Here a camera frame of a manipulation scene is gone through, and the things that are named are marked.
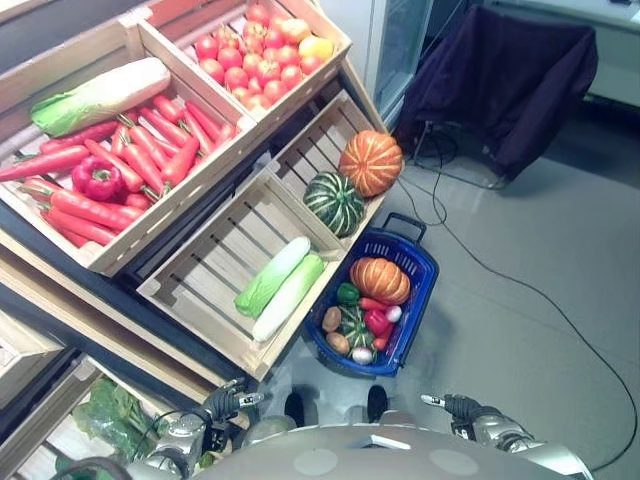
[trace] red pepper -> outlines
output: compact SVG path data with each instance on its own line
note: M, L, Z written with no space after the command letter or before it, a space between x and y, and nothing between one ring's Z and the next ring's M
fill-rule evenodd
M99 202L113 198L124 187L120 170L107 160L94 156L76 165L71 172L71 180L74 191Z
M102 140L109 138L116 128L118 128L118 122L116 121L98 123L97 125L92 125L91 127L87 127L84 130L71 135L52 138L51 140L44 142L40 145L40 152L52 153L74 145L84 145L85 140L101 142Z
M382 335L390 322L382 310L369 310L364 315L364 324L376 337Z

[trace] cable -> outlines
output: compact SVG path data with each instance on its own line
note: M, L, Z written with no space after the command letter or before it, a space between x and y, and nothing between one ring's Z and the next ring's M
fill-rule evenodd
M589 470L591 470L591 472L593 472L593 473L598 472L600 470L603 470L604 468L606 468L606 467L614 464L615 462L617 462L625 453L627 453L627 451L629 451L629 449L633 445L633 442L635 441L635 438L636 438L637 433L638 433L638 407L636 405L635 400L633 399L633 396L631 395L631 391L629 390L629 387L627 386L626 382L622 379L620 374L616 371L616 369L584 337L584 335L580 332L580 330L578 330L578 327L576 327L575 324L569 319L567 314L564 313L564 310L562 310L562 308L560 308L560 306L549 295L547 295L545 292L543 292L539 288L537 288L537 287L535 287L535 286L533 286L533 285L531 285L531 284L529 284L529 283L527 283L527 282L525 282L523 280L514 278L514 277L512 277L510 275L502 273L502 272L496 270L495 268L490 267L489 265L487 265L474 252L472 252L471 249L469 247L467 247L467 245L456 235L456 233L453 232L453 230L451 230L449 225L446 224L446 219L447 219L446 206L444 205L444 203L436 195L438 184L440 182L440 177L442 175L441 170L442 170L442 167L443 167L443 159L442 159L442 155L439 152L439 148L437 146L437 143L435 143L434 145L436 146L436 150L438 150L438 155L440 157L440 171L438 171L438 173L437 173L436 182L435 182L435 184L433 186L433 191L431 192L431 191L429 191L429 190L427 190L427 189L425 189L423 187L420 187L420 186L414 184L410 180L407 180L405 177L402 177L403 180L406 181L407 183L410 183L411 185L413 185L418 190L421 190L422 192L424 192L427 195L431 196L431 204L432 204L433 209L434 209L434 211L436 213L436 216L438 217L438 220L440 221L439 224L434 224L433 226L441 225L447 231L447 233L449 233L449 235L451 235L451 237L453 237L453 239L456 241L456 243L458 243L458 245L460 245L460 247L467 253L467 255L469 255L474 262L476 262L478 265L480 265L482 268L484 268L488 272L490 272L490 273L492 273L492 274L494 274L494 275L496 275L496 276L498 276L500 278L503 278L505 280L509 280L509 281L511 281L513 283L516 283L516 284L518 284L518 285L520 285L520 286L522 286L524 288L527 288L527 289L531 290L532 292L540 295L543 299L545 299L560 314L560 316L564 319L564 321L567 322L567 324L569 324L571 329L576 333L576 335L578 335L578 338L580 338L580 340L585 344L585 346L589 350L591 350L591 352L604 364L605 367L607 367L607 369L609 369L609 371L613 374L613 376L618 380L620 385L622 385L622 388L624 389L627 397L629 398L629 401L631 402L631 408L633 410L633 431L631 433L631 436L629 437L629 440L625 444L625 446L617 454L615 454L611 459L601 463L600 465L597 465L597 466L589 468ZM400 186L405 190L407 195L409 195L409 197L411 198L411 195L406 190L406 188L402 184ZM444 211L444 216L441 215L440 212L438 211L438 209L436 208L436 202L438 204L440 204L440 206L442 207L442 209ZM411 198L411 203L412 203L412 205L414 207L413 208L414 213L416 214L418 219L420 219L423 223L426 223L426 222L424 222L422 217L418 214L418 212L417 212L417 210L415 208L415 202L413 201L413 198Z

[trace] person's foot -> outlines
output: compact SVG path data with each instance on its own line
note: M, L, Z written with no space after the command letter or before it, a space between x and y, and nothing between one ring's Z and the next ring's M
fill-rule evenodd
M296 392L292 392L287 397L284 404L284 414L291 417L296 422L296 427L304 427L304 406L302 397Z
M369 389L369 397L367 398L367 416L369 423L380 420L382 414L389 410L389 400L387 392L380 385L374 385Z

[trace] vegetable display shelf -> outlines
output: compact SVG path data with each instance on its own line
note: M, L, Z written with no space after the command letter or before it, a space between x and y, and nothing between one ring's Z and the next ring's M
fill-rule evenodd
M262 380L382 203L383 195L369 200L362 223L344 239L302 203L306 183L318 171L336 171L349 139L368 128L353 100L340 92L265 170L152 273L139 293ZM236 310L234 298L301 235L309 237L325 270L275 336L255 342L254 321Z
M157 53L170 70L170 89L179 101L194 101L216 121L239 127L239 133L232 141L212 152L184 181L104 247L93 242L75 247L43 220L36 202L18 191L18 182L0 184L2 201L74 261L107 276L113 276L141 252L263 141L264 136L253 132L255 122L245 111L193 75L170 51L161 45L147 45L139 35L133 16L96 27L0 77L4 92L0 99L0 168L5 168L17 160L16 154L37 153L39 145L48 140L31 124L29 110L33 104L131 60L144 58L150 50ZM70 186L70 175L54 174L52 177L60 185Z
M221 25L228 25L241 34L246 18L244 13L253 4L264 5L271 16L298 18L307 22L311 32L333 43L333 55L320 68L289 91L272 108L248 112L261 125L278 124L286 120L297 109L307 103L318 90L335 77L345 59L351 40L308 0L158 0L137 11L141 20L142 38L151 44L151 39L170 51L211 89L226 96L238 109L246 111L240 102L213 80L194 60L192 44L203 34L213 32Z

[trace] tomato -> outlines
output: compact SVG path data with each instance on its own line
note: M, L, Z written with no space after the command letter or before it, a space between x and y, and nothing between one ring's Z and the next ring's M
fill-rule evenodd
M319 69L324 62L320 57L304 57L300 61L300 70L305 75L311 75L317 69Z
M247 9L247 20L257 22L265 27L269 26L271 15L264 5L251 5Z
M218 56L218 40L211 35L203 35L194 45L198 60Z
M288 91L286 85L280 80L271 80L264 87L264 96L267 97L267 100L271 103L276 103L284 97Z
M298 49L290 45L285 45L276 52L276 61L280 64L281 68L288 67L289 65L300 65Z
M275 62L276 57L278 56L278 50L275 48L267 48L264 52L262 52L262 58L265 60L269 60L270 62Z
M269 29L264 37L265 48L281 48L284 47L284 37L280 30Z
M282 80L282 83L284 83L289 90L293 90L296 85L304 80L304 76L302 75L300 67L289 65L282 69L280 80Z
M240 67L231 67L224 74L224 83L229 90L249 86L249 75Z
M242 60L242 69L247 72L249 78L258 74L258 64L262 61L262 57L257 53L247 53Z
M258 73L256 75L260 86L264 86L271 80L280 80L280 65L277 62L263 60L258 64Z
M247 22L244 24L244 28L242 29L242 36L244 38L256 37L262 41L266 35L267 28L257 22Z
M231 67L241 67L242 55L235 48L222 48L218 52L218 62L220 62L225 71Z
M240 101L240 103L243 103L244 100L250 97L252 94L244 87L237 87L231 90L231 95L236 97Z
M262 93L262 87L260 86L260 82L256 77L253 77L249 80L249 86L247 87L249 93L251 95L260 95Z
M271 102L264 95L254 95L253 97L246 98L243 105L247 110L253 110L257 107L262 107L265 110L271 108Z
M213 58L205 58L200 62L200 68L209 74L220 85L224 83L224 68Z
M240 37L236 32L226 25L221 25L218 30L213 34L218 40L218 46L223 48L240 48Z

